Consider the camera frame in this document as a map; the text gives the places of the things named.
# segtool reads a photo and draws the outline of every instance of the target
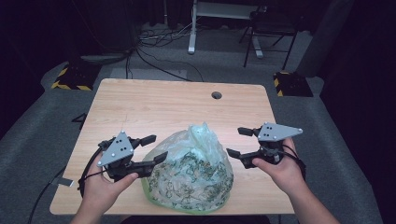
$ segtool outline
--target bag of leaves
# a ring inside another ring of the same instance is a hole
[[[168,151],[166,160],[142,179],[152,203],[202,215],[221,208],[230,196],[233,169],[215,133],[206,123],[191,125],[152,149],[143,161]]]

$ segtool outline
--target gray carpet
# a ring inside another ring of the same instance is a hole
[[[306,181],[313,192],[341,223],[382,223],[370,184],[338,132],[318,95],[322,80],[309,78],[314,97],[278,97],[273,73],[280,71],[284,53],[264,52],[257,59],[254,51],[243,68],[247,41],[238,44],[242,30],[209,30],[198,33],[196,52],[187,53],[187,36],[161,48],[142,48],[157,61],[142,54],[151,63],[170,72],[180,72],[193,81],[260,84],[265,87],[274,110],[276,122],[304,129],[294,138],[307,165]],[[311,36],[297,36],[287,71],[294,71],[309,45]],[[284,38],[276,48],[286,48]],[[262,46],[273,40],[262,38]],[[103,78],[125,78],[125,61],[105,65],[94,83],[93,91],[51,89],[65,63],[54,67],[42,78],[45,93],[23,114],[0,142],[0,223],[25,223],[40,191],[68,162],[79,135],[79,123],[71,120],[88,113],[93,97]],[[130,67],[134,78],[169,79],[166,74],[153,75],[153,67],[134,53]],[[50,213],[56,187],[50,186],[35,211],[33,223],[67,223],[71,216]],[[277,223],[277,216],[269,216]],[[103,223],[118,223],[117,217],[105,217]],[[297,223],[294,215],[282,216],[282,223]]]

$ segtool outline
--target black cloth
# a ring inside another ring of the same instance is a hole
[[[131,216],[121,224],[270,224],[267,216]]]
[[[320,98],[373,187],[384,223],[396,223],[394,1],[354,1],[318,76]]]

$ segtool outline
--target clear plastic bag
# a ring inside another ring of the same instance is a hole
[[[146,197],[155,204],[191,214],[221,208],[233,186],[233,168],[215,133],[206,123],[174,133],[143,161],[168,151],[150,177],[142,179]]]

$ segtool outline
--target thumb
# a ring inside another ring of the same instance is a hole
[[[138,177],[139,175],[137,173],[126,175],[123,179],[114,183],[113,187],[118,194],[121,194],[124,190],[131,186]]]
[[[264,171],[268,175],[272,176],[273,165],[270,164],[269,162],[266,162],[259,158],[255,158],[255,159],[253,159],[252,163],[253,163],[253,165],[259,167],[262,171]]]

